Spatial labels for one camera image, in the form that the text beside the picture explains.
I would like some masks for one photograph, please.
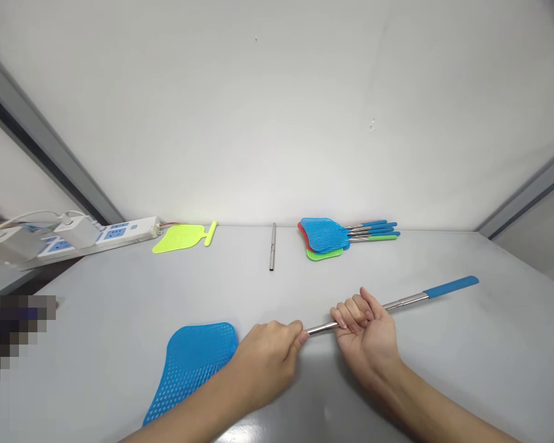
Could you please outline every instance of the blue mesh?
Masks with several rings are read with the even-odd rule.
[[[310,247],[318,253],[328,253],[335,249],[349,249],[350,243],[347,234],[349,230],[330,218],[303,218],[303,226]]]
[[[230,323],[176,331],[166,347],[162,380],[142,426],[193,394],[230,361],[237,347],[236,331]]]

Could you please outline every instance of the finger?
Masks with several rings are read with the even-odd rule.
[[[349,309],[349,312],[353,316],[353,320],[355,320],[359,326],[365,328],[365,326],[367,326],[367,319],[365,318],[365,314],[358,308],[357,303],[351,298],[348,298],[345,300],[345,306]]]
[[[279,329],[280,327],[284,327],[285,325],[283,323],[279,323],[277,320],[271,320],[267,327],[269,327],[271,330]]]
[[[388,314],[388,311],[386,311],[383,306],[380,305],[380,302],[377,301],[373,295],[367,292],[367,289],[365,289],[363,286],[359,289],[359,293],[361,294],[361,298],[368,303],[376,319],[381,319],[385,316],[390,315]]]
[[[343,319],[343,314],[341,314],[337,308],[331,308],[331,317],[341,328],[347,329],[347,323],[345,323],[345,320]]]
[[[287,326],[285,326],[287,330],[287,336],[290,338],[289,344],[294,341],[294,338],[297,337],[300,332],[302,331],[303,325],[302,322],[299,320],[294,320]]]
[[[374,313],[371,311],[371,308],[369,307],[368,303],[363,300],[363,298],[359,294],[355,294],[353,296],[353,301],[357,304],[357,307],[365,314],[365,318],[369,321],[372,321],[374,317]]]
[[[289,343],[289,351],[285,357],[285,360],[290,358],[293,354],[294,357],[302,349],[303,344],[308,340],[309,334],[307,331],[302,330],[302,322],[299,320],[292,321],[287,328],[287,337]]]
[[[343,315],[343,320],[345,320],[345,323],[347,323],[347,326],[349,326],[349,329],[357,334],[361,332],[361,328],[349,312],[349,309],[344,303],[339,303],[337,305],[337,309],[340,311],[340,313]]]

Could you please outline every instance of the charger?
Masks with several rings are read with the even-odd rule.
[[[22,263],[35,258],[45,243],[24,226],[0,229],[0,259],[9,263]]]
[[[92,224],[92,220],[88,216],[83,217],[68,217],[62,214],[59,219],[62,223],[54,230],[54,234],[58,234],[76,249],[82,249],[94,245],[100,231]]]

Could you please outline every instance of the right hand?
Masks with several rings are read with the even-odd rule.
[[[396,345],[394,319],[365,288],[331,308],[339,347],[364,388],[380,391],[403,362]]]
[[[246,413],[270,403],[294,380],[297,355],[308,340],[302,322],[255,325],[244,337],[225,372],[240,386]]]

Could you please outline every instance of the fingernail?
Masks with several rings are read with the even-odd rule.
[[[302,331],[302,333],[300,334],[300,343],[301,344],[304,344],[310,337],[310,334],[308,333],[308,331]]]

